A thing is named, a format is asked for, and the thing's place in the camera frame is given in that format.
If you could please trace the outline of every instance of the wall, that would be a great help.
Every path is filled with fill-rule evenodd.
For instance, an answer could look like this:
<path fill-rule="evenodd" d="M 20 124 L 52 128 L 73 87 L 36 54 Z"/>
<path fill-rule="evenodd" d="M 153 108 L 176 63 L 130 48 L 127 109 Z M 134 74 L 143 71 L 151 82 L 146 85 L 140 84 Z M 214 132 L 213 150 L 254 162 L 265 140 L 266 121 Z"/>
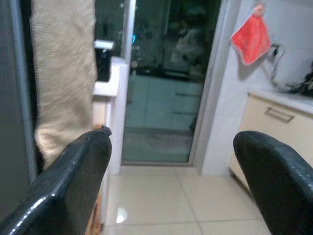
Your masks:
<path fill-rule="evenodd" d="M 255 1 L 242 0 L 236 29 L 245 22 Z M 271 0 L 266 2 L 265 20 L 272 42 L 287 48 L 282 58 L 277 81 L 296 82 L 310 71 L 313 60 L 313 2 L 310 0 Z M 244 66 L 231 47 L 213 127 L 202 166 L 202 174 L 227 175 L 232 140 L 240 125 L 248 90 L 272 90 L 269 74 L 272 64 L 265 56 L 251 66 Z"/>

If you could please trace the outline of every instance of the metal handle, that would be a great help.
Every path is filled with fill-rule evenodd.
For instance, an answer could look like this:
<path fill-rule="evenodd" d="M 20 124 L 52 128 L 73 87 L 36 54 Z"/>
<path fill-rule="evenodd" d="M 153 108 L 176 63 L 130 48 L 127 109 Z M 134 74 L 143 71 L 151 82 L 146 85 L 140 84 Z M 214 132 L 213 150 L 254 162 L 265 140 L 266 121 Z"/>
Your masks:
<path fill-rule="evenodd" d="M 283 113 L 279 110 L 276 110 L 272 107 L 267 107 L 267 110 L 265 111 L 264 114 L 271 116 L 273 118 L 277 118 L 277 119 L 279 119 L 285 123 L 289 123 L 295 118 L 295 116 L 293 116 L 293 115 L 285 114 L 285 113 Z"/>

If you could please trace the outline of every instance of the glass sliding door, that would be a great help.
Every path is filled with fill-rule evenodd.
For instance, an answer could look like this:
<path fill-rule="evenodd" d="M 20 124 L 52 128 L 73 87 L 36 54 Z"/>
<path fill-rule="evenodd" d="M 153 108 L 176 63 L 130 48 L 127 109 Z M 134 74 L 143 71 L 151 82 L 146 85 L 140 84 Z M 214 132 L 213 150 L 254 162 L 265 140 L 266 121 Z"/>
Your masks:
<path fill-rule="evenodd" d="M 219 0 L 137 0 L 123 162 L 189 162 Z"/>

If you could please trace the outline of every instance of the tiled floor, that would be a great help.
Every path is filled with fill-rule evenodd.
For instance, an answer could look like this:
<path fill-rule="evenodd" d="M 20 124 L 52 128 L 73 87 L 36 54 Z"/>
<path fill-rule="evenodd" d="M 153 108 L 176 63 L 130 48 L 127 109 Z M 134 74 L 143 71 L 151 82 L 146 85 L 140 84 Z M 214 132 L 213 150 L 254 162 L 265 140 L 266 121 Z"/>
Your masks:
<path fill-rule="evenodd" d="M 270 234 L 251 198 L 229 177 L 128 166 L 110 178 L 103 235 L 229 234 Z"/>

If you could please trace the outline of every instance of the red towel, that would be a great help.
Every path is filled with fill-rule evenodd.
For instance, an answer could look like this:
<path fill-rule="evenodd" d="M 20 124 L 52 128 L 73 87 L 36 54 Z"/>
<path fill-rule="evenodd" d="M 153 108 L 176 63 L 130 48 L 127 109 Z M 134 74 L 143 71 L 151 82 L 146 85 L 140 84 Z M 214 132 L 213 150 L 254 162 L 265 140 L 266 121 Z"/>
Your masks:
<path fill-rule="evenodd" d="M 270 50 L 267 27 L 263 21 L 264 8 L 257 5 L 253 14 L 231 37 L 231 43 L 238 50 L 244 65 L 251 65 Z"/>

